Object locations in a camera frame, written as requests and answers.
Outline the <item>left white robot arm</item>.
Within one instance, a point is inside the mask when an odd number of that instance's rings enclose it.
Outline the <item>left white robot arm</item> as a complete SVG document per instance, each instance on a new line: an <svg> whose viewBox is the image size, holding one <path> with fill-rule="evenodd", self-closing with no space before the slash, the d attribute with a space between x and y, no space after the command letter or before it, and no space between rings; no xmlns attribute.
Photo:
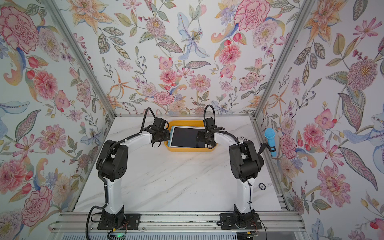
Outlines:
<svg viewBox="0 0 384 240"><path fill-rule="evenodd" d="M119 227L125 219L122 197L122 177L128 170L128 157L137 149L170 140L169 122L155 117L153 124L119 141L104 143L96 165L98 177L103 182L105 205L102 207L102 220Z"/></svg>

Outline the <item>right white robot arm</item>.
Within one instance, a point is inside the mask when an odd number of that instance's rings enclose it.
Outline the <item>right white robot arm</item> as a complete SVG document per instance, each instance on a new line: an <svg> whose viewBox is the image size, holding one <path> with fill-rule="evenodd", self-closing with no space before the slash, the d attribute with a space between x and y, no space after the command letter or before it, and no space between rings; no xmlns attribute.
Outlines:
<svg viewBox="0 0 384 240"><path fill-rule="evenodd" d="M203 124L205 130L198 133L197 140L205 143L210 149L221 145L229 151L231 172L238 180L237 200L232 216L234 224L244 228L247 223L256 220L253 188L264 161L252 141L241 141L223 127L218 127L215 118L204 119Z"/></svg>

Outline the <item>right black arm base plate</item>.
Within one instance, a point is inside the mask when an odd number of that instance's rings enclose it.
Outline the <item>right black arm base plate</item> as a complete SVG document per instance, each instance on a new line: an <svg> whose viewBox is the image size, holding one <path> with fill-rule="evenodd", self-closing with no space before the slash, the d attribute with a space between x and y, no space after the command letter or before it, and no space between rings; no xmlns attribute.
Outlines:
<svg viewBox="0 0 384 240"><path fill-rule="evenodd" d="M216 224L222 230L261 230L263 228L260 217L256 213L240 215L221 213L219 217Z"/></svg>

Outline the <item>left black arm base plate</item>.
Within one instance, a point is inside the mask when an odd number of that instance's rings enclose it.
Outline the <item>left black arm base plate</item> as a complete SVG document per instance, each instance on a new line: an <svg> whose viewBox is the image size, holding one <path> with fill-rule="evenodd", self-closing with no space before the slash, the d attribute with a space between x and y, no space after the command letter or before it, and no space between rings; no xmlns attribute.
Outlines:
<svg viewBox="0 0 384 240"><path fill-rule="evenodd" d="M141 214L102 215L97 230L138 230Z"/></svg>

